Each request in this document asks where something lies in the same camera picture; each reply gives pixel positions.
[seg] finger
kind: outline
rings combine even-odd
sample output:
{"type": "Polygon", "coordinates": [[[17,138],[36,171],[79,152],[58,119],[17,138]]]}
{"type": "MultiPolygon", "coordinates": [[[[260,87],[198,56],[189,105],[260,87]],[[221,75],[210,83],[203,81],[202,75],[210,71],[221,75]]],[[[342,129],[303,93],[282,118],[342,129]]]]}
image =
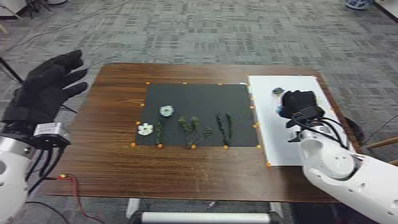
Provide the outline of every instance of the finger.
{"type": "Polygon", "coordinates": [[[68,98],[72,98],[74,96],[77,96],[90,88],[90,84],[88,82],[79,83],[75,86],[72,86],[70,88],[67,88],[63,90],[68,98]]]}
{"type": "Polygon", "coordinates": [[[42,72],[35,77],[27,79],[27,81],[24,82],[24,87],[40,89],[49,85],[58,84],[56,80],[61,79],[65,73],[67,73],[65,67],[54,65],[45,72],[42,72]]]}
{"type": "Polygon", "coordinates": [[[88,69],[68,74],[61,80],[61,87],[65,88],[67,86],[70,86],[84,78],[86,74],[88,74],[88,69]]]}
{"type": "Polygon", "coordinates": [[[70,52],[68,54],[59,55],[52,58],[33,70],[31,74],[36,75],[45,72],[45,70],[58,64],[67,69],[67,74],[84,65],[83,60],[83,50],[70,52]]]}

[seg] white board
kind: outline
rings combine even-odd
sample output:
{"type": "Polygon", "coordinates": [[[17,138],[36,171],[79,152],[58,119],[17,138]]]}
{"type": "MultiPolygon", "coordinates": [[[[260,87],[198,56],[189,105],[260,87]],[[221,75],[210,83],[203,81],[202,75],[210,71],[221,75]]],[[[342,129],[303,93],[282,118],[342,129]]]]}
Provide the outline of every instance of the white board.
{"type": "MultiPolygon", "coordinates": [[[[326,110],[326,117],[340,122],[317,77],[250,76],[250,83],[269,163],[273,166],[301,166],[303,158],[299,152],[299,143],[289,142],[294,136],[292,133],[299,131],[301,128],[298,126],[290,129],[287,128],[289,119],[285,119],[278,114],[282,96],[273,94],[273,90],[282,87],[285,91],[314,91],[317,95],[319,106],[326,110]]],[[[342,139],[347,141],[344,129],[338,126],[337,129],[342,135],[342,139]]]]}

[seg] wooden table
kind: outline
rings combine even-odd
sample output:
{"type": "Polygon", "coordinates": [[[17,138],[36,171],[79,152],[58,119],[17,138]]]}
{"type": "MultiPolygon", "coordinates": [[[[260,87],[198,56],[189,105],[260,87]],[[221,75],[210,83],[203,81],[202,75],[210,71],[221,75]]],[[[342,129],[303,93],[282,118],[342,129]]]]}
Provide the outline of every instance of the wooden table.
{"type": "MultiPolygon", "coordinates": [[[[237,84],[248,82],[250,75],[299,74],[319,77],[347,127],[324,79],[310,67],[107,65],[72,125],[74,145],[54,172],[81,178],[83,196],[337,202],[310,184],[301,167],[267,168],[266,151],[257,147],[132,147],[150,83],[237,84]]],[[[70,183],[63,181],[49,181],[43,190],[52,195],[72,195],[70,183]]]]}

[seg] black mat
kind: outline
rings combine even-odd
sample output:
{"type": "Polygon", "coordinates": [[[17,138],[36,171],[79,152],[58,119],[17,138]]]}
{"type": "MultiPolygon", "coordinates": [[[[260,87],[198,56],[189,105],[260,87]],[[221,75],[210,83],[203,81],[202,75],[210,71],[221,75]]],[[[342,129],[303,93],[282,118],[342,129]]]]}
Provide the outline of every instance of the black mat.
{"type": "MultiPolygon", "coordinates": [[[[230,113],[234,117],[234,138],[230,146],[255,147],[258,145],[258,134],[253,128],[251,96],[246,85],[152,84],[147,93],[141,122],[150,123],[155,127],[161,119],[161,107],[166,105],[175,107],[175,114],[171,118],[166,118],[164,125],[166,146],[186,145],[184,129],[179,124],[182,116],[187,121],[191,121],[193,116],[200,117],[202,132],[207,126],[214,129],[214,135],[200,146],[225,145],[218,126],[218,113],[230,113]]],[[[148,136],[138,134],[138,145],[155,145],[155,141],[155,131],[148,136]]]]}

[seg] gray carpet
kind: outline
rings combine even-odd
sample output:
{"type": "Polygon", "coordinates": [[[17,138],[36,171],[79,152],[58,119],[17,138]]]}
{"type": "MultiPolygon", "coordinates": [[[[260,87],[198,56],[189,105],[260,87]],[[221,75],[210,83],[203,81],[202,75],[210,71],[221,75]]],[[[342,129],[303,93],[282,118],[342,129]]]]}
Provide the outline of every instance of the gray carpet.
{"type": "MultiPolygon", "coordinates": [[[[354,12],[342,0],[72,0],[54,7],[54,14],[43,11],[35,20],[0,23],[11,32],[0,33],[0,55],[24,76],[51,57],[75,49],[86,52],[91,83],[111,62],[310,65],[367,134],[398,113],[398,26],[376,8],[354,12]]],[[[3,112],[19,85],[6,74],[0,81],[3,112]]],[[[68,102],[75,109],[84,97],[68,102]]],[[[74,114],[63,112],[59,120],[72,123],[74,114]]],[[[398,120],[374,141],[398,135],[397,124],[398,120]]],[[[397,147],[381,149],[378,156],[398,159],[397,147]]],[[[63,209],[74,223],[90,223],[72,199],[43,195],[36,199],[63,209]]],[[[84,202],[109,223],[123,223],[125,199],[84,202]]],[[[207,208],[205,202],[148,203],[161,207],[177,203],[180,209],[193,205],[198,211],[207,208]]],[[[232,211],[242,208],[258,209],[253,204],[230,206],[232,211]]],[[[36,205],[27,209],[20,223],[61,223],[36,205]]]]}

